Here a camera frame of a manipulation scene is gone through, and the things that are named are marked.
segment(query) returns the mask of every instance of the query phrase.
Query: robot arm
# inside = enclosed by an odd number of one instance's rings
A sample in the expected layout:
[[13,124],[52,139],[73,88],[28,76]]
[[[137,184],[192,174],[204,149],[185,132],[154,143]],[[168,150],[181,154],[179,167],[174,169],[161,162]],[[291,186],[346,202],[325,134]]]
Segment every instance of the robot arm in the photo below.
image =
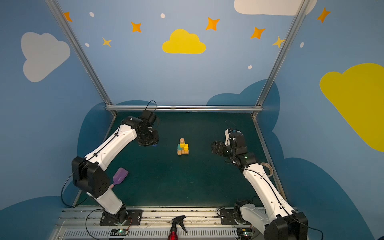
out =
[[139,145],[149,146],[159,141],[156,130],[152,129],[156,115],[144,110],[138,118],[129,116],[105,142],[84,158],[76,157],[72,161],[73,184],[93,197],[105,210],[103,215],[112,219],[114,224],[126,221],[125,204],[110,189],[110,179],[105,173],[111,161],[132,140]]
[[254,153],[248,152],[244,135],[229,128],[225,130],[225,136],[225,143],[212,143],[212,152],[228,157],[241,170],[266,210],[266,213],[258,210],[249,201],[238,202],[234,209],[235,221],[238,224],[250,222],[264,234],[265,240],[306,240],[308,228],[293,218],[305,225],[308,224],[307,218],[302,212],[296,213],[280,195]]

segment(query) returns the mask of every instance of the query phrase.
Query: dark green mat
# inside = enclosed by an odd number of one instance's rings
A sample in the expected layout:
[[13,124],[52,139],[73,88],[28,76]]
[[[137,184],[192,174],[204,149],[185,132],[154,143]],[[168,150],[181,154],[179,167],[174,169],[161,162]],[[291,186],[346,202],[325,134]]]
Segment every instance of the dark green mat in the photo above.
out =
[[[109,134],[117,129],[122,119],[127,116],[138,117],[139,114],[118,113]],[[117,197],[127,206],[233,207],[237,200],[252,200],[256,196],[240,170],[226,163],[225,157],[213,154],[210,147],[215,140],[225,140],[227,125],[224,121],[230,120],[244,134],[248,151],[266,162],[250,114],[156,114],[160,118],[158,146],[139,147],[136,141],[132,141],[106,170],[111,180],[118,168],[129,171],[125,180],[113,188]],[[189,144],[189,155],[177,155],[177,144],[181,137]],[[82,193],[79,202],[87,196]],[[254,198],[254,204],[263,206],[257,197]],[[97,203],[89,199],[82,205]]]

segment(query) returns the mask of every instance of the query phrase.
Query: mounting plate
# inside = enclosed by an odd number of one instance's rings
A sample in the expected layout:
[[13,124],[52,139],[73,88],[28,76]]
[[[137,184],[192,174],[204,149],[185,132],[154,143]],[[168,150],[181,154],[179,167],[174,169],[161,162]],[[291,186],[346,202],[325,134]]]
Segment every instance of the mounting plate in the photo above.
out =
[[238,225],[237,222],[235,222],[235,214],[233,213],[233,209],[220,209],[220,216],[223,216],[220,218],[221,225]]
[[[129,226],[129,224],[131,224],[131,226],[140,225],[143,210],[141,210],[141,209],[127,209],[126,211],[128,213],[127,214],[127,221],[122,226]],[[100,220],[100,226],[116,226],[116,225],[113,223],[113,219],[111,219],[107,215],[104,215],[104,213],[103,213],[101,216],[101,220]]]

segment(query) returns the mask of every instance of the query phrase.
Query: red spray bottle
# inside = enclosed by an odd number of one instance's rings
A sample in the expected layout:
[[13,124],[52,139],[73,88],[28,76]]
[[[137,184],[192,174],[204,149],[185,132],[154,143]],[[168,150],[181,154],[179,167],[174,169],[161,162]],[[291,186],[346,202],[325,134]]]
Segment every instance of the red spray bottle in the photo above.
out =
[[187,232],[187,230],[184,227],[183,219],[185,218],[185,215],[175,217],[172,219],[172,227],[170,228],[170,234],[168,236],[168,240],[177,240],[177,230],[176,225],[179,224],[181,228],[184,230],[184,232]]

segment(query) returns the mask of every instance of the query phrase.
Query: purple scraper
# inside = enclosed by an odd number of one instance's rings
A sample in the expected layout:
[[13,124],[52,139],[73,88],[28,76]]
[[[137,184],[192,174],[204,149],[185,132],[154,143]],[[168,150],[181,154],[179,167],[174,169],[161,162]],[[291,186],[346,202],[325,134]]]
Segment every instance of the purple scraper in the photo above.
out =
[[113,176],[113,184],[111,185],[111,188],[113,188],[113,186],[115,186],[116,184],[121,183],[127,175],[128,171],[120,167],[119,170]]

